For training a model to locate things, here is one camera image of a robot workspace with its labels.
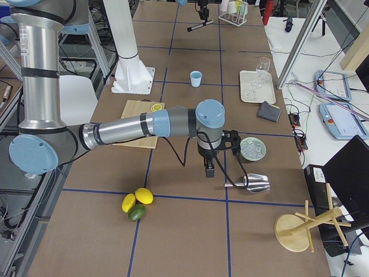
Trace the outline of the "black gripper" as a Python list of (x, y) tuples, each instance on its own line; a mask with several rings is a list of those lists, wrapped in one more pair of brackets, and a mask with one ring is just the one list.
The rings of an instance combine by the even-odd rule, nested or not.
[(197, 6), (199, 7), (199, 17), (201, 20), (208, 20), (209, 9), (207, 8), (208, 0), (197, 0)]
[(213, 178), (214, 177), (214, 160), (217, 156), (218, 152), (216, 150), (205, 149), (202, 147), (198, 147), (198, 153), (204, 159), (204, 167), (205, 167), (205, 177)]

